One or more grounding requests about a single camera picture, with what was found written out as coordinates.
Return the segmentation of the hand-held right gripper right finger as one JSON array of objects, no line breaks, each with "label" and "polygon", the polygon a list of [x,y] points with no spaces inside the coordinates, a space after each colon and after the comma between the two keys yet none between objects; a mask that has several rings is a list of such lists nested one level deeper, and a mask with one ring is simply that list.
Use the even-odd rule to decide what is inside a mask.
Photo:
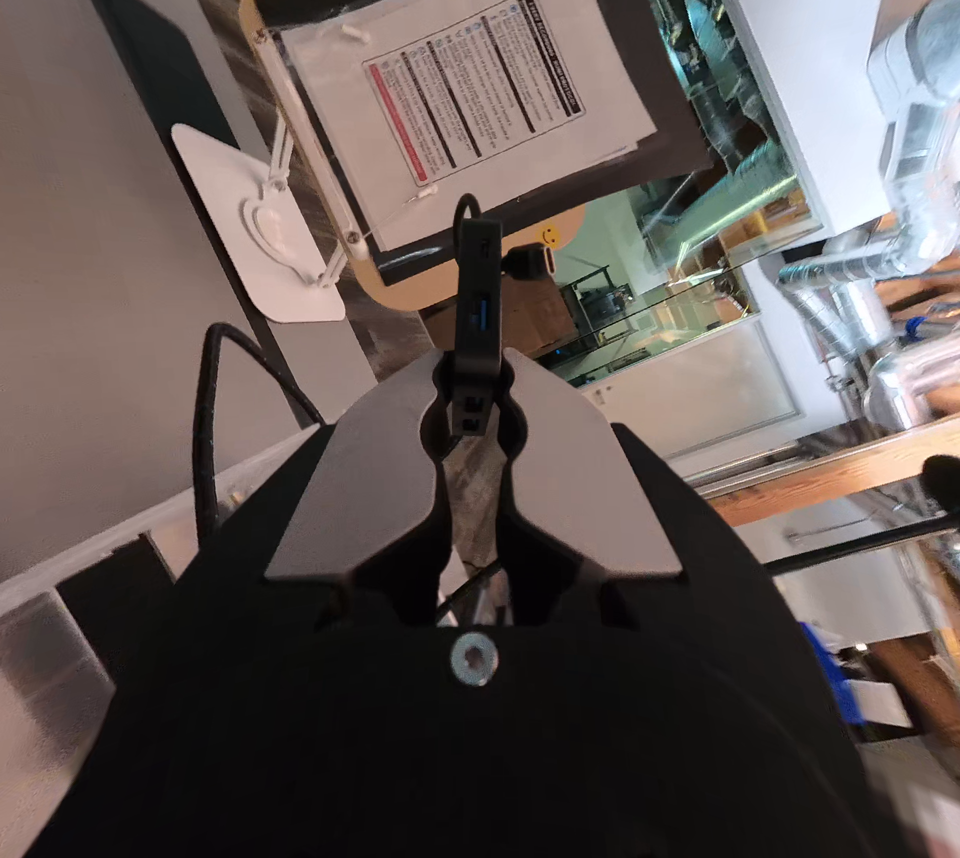
[{"label": "hand-held right gripper right finger", "polygon": [[572,589],[671,581],[683,564],[612,425],[521,352],[503,352],[495,517],[517,625],[542,625]]}]

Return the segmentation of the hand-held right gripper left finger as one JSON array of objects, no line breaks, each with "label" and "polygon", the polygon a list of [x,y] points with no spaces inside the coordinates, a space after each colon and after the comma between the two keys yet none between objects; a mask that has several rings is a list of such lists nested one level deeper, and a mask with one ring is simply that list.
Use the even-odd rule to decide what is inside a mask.
[{"label": "hand-held right gripper left finger", "polygon": [[450,430],[431,350],[355,402],[331,433],[264,577],[380,595],[433,625],[452,552]]}]

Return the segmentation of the black usb hub adapter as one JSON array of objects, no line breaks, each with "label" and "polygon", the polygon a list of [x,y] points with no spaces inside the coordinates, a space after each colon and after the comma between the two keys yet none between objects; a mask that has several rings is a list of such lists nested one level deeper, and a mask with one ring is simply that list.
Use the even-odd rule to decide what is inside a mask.
[{"label": "black usb hub adapter", "polygon": [[449,398],[451,431],[463,439],[485,434],[498,391],[502,233],[470,193],[457,203],[452,231],[458,290]]}]

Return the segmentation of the black hdmi cable plug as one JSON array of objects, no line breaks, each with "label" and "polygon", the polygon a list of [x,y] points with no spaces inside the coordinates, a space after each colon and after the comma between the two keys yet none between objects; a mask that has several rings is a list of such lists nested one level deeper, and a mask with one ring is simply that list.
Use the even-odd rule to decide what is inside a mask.
[{"label": "black hdmi cable plug", "polygon": [[517,281],[541,281],[556,275],[551,246],[535,241],[511,248],[501,260],[501,273]]}]

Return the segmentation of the brown cardboard box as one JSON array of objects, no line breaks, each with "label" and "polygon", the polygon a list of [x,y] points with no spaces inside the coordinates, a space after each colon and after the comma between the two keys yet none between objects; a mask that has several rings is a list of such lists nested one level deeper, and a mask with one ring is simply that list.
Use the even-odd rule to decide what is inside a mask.
[{"label": "brown cardboard box", "polygon": [[[575,338],[577,330],[561,290],[552,279],[518,281],[501,278],[501,341],[532,359]],[[454,348],[456,299],[420,312],[434,347]]]}]

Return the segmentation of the wooden beam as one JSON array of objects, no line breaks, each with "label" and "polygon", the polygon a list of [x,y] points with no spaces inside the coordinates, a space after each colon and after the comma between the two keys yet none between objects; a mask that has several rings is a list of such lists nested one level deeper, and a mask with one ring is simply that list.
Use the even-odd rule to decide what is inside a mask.
[{"label": "wooden beam", "polygon": [[932,456],[959,455],[959,415],[808,461],[705,497],[732,527],[797,512],[829,501],[916,478]]}]

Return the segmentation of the black boom pole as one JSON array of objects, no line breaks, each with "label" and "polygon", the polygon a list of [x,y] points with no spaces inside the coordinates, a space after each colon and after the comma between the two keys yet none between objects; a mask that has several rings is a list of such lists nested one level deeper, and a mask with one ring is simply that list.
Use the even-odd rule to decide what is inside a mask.
[{"label": "black boom pole", "polygon": [[923,519],[821,549],[774,559],[762,565],[764,570],[771,577],[781,577],[851,556],[899,547],[917,540],[943,538],[957,533],[959,458],[930,456],[923,463],[919,480],[927,497],[932,499],[943,512],[939,517]]}]

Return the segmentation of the blue storage bin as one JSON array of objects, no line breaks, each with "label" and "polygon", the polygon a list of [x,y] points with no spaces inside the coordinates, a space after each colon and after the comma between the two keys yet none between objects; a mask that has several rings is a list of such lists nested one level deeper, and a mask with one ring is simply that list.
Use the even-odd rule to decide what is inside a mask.
[{"label": "blue storage bin", "polygon": [[847,678],[840,663],[818,636],[811,624],[806,622],[800,622],[798,624],[813,650],[842,720],[846,725],[852,727],[865,725],[866,720],[863,717],[850,680]]}]

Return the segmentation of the white stand base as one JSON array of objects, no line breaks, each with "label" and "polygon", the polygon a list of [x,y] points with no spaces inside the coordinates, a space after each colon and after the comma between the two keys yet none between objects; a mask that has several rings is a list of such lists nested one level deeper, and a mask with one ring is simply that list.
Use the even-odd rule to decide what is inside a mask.
[{"label": "white stand base", "polygon": [[342,322],[337,245],[328,263],[290,190],[292,136],[278,121],[265,163],[186,123],[171,137],[255,308],[276,324]]}]

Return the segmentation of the printed instruction sheet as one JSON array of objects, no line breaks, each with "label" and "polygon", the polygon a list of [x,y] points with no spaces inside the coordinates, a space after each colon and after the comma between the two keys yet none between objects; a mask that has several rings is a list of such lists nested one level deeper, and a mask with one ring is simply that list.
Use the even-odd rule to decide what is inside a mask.
[{"label": "printed instruction sheet", "polygon": [[598,0],[380,0],[279,40],[381,252],[657,132]]}]

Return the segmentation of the black monitor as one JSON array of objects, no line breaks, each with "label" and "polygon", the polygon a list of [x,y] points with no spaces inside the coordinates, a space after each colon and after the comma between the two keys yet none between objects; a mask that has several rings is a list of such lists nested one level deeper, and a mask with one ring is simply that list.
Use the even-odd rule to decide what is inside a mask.
[{"label": "black monitor", "polygon": [[220,276],[239,302],[256,339],[266,342],[267,362],[285,379],[293,377],[268,323],[251,300],[203,204],[172,129],[176,124],[212,127],[216,139],[239,149],[234,132],[182,30],[142,0],[91,0],[134,90],[146,110],[164,150],[171,159],[203,234],[221,266]]}]

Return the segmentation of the black backing board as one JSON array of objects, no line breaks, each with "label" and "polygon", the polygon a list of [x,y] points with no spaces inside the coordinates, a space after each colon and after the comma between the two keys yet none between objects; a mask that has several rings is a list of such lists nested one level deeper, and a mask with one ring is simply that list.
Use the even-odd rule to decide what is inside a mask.
[{"label": "black backing board", "polygon": [[[351,191],[333,153],[330,140],[309,102],[286,56],[280,33],[302,24],[343,17],[382,0],[254,0],[270,41],[278,47],[282,69],[292,80],[296,95],[305,104],[309,126],[332,168],[334,179],[345,193],[347,215],[359,227],[349,240],[359,247],[362,259],[372,258],[387,285],[454,261],[453,217],[450,228],[407,247],[381,251],[372,239],[372,228]],[[650,0],[597,0],[615,47],[624,60],[631,82],[652,113],[656,132],[628,152],[510,199],[482,212],[499,222],[505,238],[518,243],[533,240],[546,223],[576,209],[619,192],[655,180],[677,178],[710,163],[706,141],[690,102],[667,56],[664,37]]]}]

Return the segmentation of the narrow spiral metal duct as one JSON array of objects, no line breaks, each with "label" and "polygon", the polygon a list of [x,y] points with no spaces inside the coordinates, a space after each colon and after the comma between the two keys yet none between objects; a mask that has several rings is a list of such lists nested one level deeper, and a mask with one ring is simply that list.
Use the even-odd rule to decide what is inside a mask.
[{"label": "narrow spiral metal duct", "polygon": [[817,336],[826,357],[849,362],[893,347],[895,328],[873,280],[825,288],[787,286],[779,276],[774,282]]}]

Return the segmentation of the large spiral metal duct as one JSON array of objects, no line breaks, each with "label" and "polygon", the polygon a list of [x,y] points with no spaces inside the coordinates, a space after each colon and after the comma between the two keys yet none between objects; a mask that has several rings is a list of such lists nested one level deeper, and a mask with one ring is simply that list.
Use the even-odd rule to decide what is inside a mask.
[{"label": "large spiral metal duct", "polygon": [[868,77],[887,120],[880,158],[895,233],[870,278],[918,276],[958,244],[949,159],[958,136],[959,0],[930,0],[873,48]]}]

